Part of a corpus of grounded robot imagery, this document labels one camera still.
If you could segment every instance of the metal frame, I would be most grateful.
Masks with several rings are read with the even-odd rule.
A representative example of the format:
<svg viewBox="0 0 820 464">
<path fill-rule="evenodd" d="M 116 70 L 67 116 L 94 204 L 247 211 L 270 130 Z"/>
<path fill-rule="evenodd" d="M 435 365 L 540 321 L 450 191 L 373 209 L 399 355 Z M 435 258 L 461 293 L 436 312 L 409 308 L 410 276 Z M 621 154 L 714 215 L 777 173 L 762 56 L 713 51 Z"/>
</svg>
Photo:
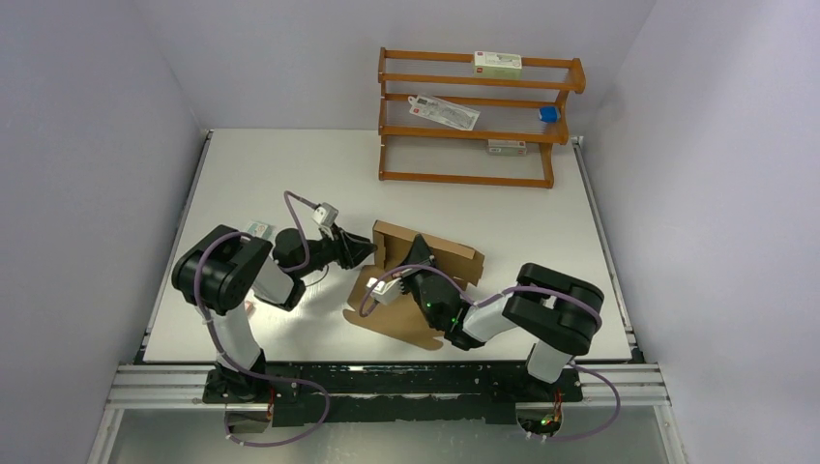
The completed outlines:
<svg viewBox="0 0 820 464">
<path fill-rule="evenodd" d="M 188 215 L 190 201 L 195 191 L 196 182 L 199 179 L 212 135 L 213 131 L 211 130 L 206 136 L 202 155 L 190 188 L 190 194 L 183 208 L 182 214 L 180 215 L 177 234 L 174 238 L 174 245 L 171 250 L 172 255 L 176 252 L 177 245 L 179 244 L 182 226 L 185 222 L 186 216 Z M 587 196 L 589 198 L 596 227 L 599 232 L 601 248 L 603 249 L 603 253 L 606 257 L 606 264 L 609 268 L 610 278 L 612 279 L 612 285 L 618 300 L 618 307 L 621 310 L 621 316 L 627 330 L 627 337 L 630 341 L 630 346 L 637 348 L 637 340 L 632 329 L 626 305 L 624 304 L 620 282 L 618 281 L 618 276 L 615 272 L 612 256 L 609 251 L 609 245 L 606 241 L 606 237 L 601 226 L 595 196 L 592 188 L 590 187 L 586 166 L 583 162 L 581 151 L 583 140 L 581 137 L 572 137 L 571 143 L 575 151 L 575 156 L 578 159 L 578 165 L 580 167 L 584 186 L 587 190 Z M 169 270 L 170 264 L 165 271 L 166 275 L 162 281 L 163 284 L 161 285 L 158 294 L 158 301 L 162 291 L 164 290 L 164 283 L 167 281 L 167 273 Z M 157 315 L 157 309 L 158 304 L 155 304 L 154 311 L 151 316 L 151 322 L 146 329 L 146 336 L 143 338 L 142 349 L 144 349 L 145 344 L 148 341 L 148 337 L 150 336 L 150 331 Z M 677 425 L 673 416 L 672 405 L 669 400 L 663 378 L 660 375 L 660 368 L 657 364 L 596 363 L 584 364 L 584 366 L 601 372 L 605 377 L 613 382 L 622 397 L 623 406 L 652 406 L 658 420 L 659 433 L 666 451 L 667 461 L 670 464 L 687 463 L 687 456 L 680 436 L 678 435 Z M 208 371 L 211 369 L 212 367 L 210 365 L 201 364 L 126 364 L 119 366 L 105 404 L 97 437 L 91 449 L 91 454 L 88 459 L 89 464 L 103 464 L 108 462 L 116 441 L 117 433 L 119 432 L 120 423 L 126 410 L 207 409 L 218 411 L 264 411 L 267 408 L 267 405 L 265 404 L 219 405 L 203 403 L 201 397 L 205 384 L 205 378 Z M 581 390 L 583 391 L 583 401 L 577 403 L 565 403 L 565 407 L 607 408 L 612 407 L 615 404 L 609 387 L 596 377 L 581 374 L 580 383 Z M 344 396 L 344 394 L 335 394 L 334 396 Z M 516 404 L 516 408 L 521 410 L 542 409 L 548 407 L 551 407 L 551 403 Z"/>
</svg>

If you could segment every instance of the small green box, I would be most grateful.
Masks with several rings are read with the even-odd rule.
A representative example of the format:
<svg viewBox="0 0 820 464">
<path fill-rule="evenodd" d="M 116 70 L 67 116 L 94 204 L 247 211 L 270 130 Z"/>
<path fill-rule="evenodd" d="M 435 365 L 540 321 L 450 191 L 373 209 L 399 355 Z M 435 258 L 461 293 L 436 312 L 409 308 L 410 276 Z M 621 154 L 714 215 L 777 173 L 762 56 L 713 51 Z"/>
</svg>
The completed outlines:
<svg viewBox="0 0 820 464">
<path fill-rule="evenodd" d="M 521 78 L 521 55 L 477 51 L 473 53 L 473 76 L 485 79 Z"/>
</svg>

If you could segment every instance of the wooden rack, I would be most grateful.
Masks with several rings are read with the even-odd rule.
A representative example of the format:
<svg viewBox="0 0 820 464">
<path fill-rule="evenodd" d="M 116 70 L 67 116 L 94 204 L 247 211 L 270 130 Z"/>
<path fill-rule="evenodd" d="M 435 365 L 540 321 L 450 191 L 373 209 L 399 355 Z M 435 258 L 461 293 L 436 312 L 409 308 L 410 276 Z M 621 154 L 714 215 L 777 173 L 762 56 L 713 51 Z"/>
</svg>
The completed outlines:
<svg viewBox="0 0 820 464">
<path fill-rule="evenodd" d="M 552 173 L 552 144 L 566 144 L 570 140 L 570 130 L 567 127 L 566 106 L 570 92 L 580 94 L 586 87 L 586 77 L 584 75 L 581 61 L 577 58 L 571 60 L 552 60 L 545 58 L 522 58 L 524 69 L 527 67 L 536 68 L 558 68 L 566 69 L 566 77 L 561 82 L 539 81 L 539 80 L 508 80 L 508 79 L 484 79 L 478 77 L 453 76 L 453 75 L 432 75 L 432 74 L 409 74 L 386 72 L 387 60 L 418 60 L 433 62 L 464 63 L 470 65 L 473 55 L 470 53 L 437 53 L 430 51 L 404 51 L 386 50 L 384 47 L 379 52 L 379 83 L 381 84 L 381 106 L 379 109 L 379 135 L 381 135 L 381 154 L 379 157 L 379 180 L 389 181 L 423 181 L 423 182 L 446 182 L 459 184 L 483 184 L 492 186 L 514 186 L 514 187 L 536 187 L 550 189 L 555 180 Z M 494 130 L 456 130 L 442 128 L 422 128 L 415 126 L 400 126 L 387 124 L 388 102 L 407 102 L 407 98 L 415 94 L 388 93 L 387 83 L 389 81 L 398 82 L 426 82 L 439 84 L 460 84 L 460 85 L 482 85 L 494 87 L 517 87 L 524 89 L 543 89 L 558 91 L 558 96 L 554 101 L 525 101 L 525 100 L 499 100 L 467 97 L 435 96 L 463 105 L 477 106 L 499 106 L 506 108 L 532 108 L 538 109 L 544 106 L 555 106 L 561 117 L 557 123 L 546 124 L 543 132 L 516 132 L 516 131 L 494 131 Z M 543 166 L 543 180 L 539 179 L 510 179 L 501 177 L 474 177 L 474 176 L 453 176 L 439 174 L 421 174 L 410 172 L 394 172 L 385 168 L 388 141 L 390 136 L 413 136 L 413 137 L 437 137 L 437 138 L 461 138 L 461 139 L 498 139 L 498 140 L 518 140 L 530 143 L 537 143 L 541 152 Z"/>
</svg>

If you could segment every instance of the product box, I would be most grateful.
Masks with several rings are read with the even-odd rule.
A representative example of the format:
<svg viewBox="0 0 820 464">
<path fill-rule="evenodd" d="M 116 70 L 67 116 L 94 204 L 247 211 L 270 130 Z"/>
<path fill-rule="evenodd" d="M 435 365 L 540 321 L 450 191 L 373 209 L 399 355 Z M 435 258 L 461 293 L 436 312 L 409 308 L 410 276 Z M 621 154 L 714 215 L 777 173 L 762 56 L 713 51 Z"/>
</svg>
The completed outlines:
<svg viewBox="0 0 820 464">
<path fill-rule="evenodd" d="M 527 144 L 517 140 L 487 140 L 487 152 L 504 157 L 523 157 L 527 154 Z"/>
<path fill-rule="evenodd" d="M 473 53 L 473 76 L 487 79 L 519 80 L 521 55 L 477 51 Z"/>
<path fill-rule="evenodd" d="M 378 246 L 374 265 L 364 266 L 347 298 L 353 309 L 344 310 L 344 319 L 350 324 L 391 338 L 416 345 L 426 350 L 438 350 L 444 343 L 436 337 L 443 334 L 427 325 L 425 316 L 410 294 L 402 295 L 391 304 L 380 304 L 368 317 L 359 316 L 359 306 L 365 296 L 367 281 L 379 277 L 401 263 L 413 239 L 420 232 L 377 220 L 373 224 L 373 242 Z M 455 280 L 462 289 L 468 283 L 478 285 L 483 274 L 484 255 L 472 247 L 422 234 L 433 251 L 437 267 Z M 368 299 L 365 308 L 372 303 Z"/>
</svg>

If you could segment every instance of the white wall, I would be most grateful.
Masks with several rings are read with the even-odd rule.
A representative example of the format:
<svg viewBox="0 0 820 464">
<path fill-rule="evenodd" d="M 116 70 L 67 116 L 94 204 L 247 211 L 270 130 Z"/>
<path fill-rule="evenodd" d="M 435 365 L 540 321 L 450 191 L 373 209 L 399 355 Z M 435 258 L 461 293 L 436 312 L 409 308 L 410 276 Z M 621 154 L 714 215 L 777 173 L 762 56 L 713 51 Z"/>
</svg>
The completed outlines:
<svg viewBox="0 0 820 464">
<path fill-rule="evenodd" d="M 136 0 L 206 128 L 376 129 L 380 46 L 580 58 L 582 133 L 655 0 Z"/>
<path fill-rule="evenodd" d="M 201 135 L 127 0 L 0 7 L 0 462 L 85 462 Z"/>
<path fill-rule="evenodd" d="M 820 5 L 659 0 L 586 138 L 692 463 L 820 455 Z"/>
</svg>

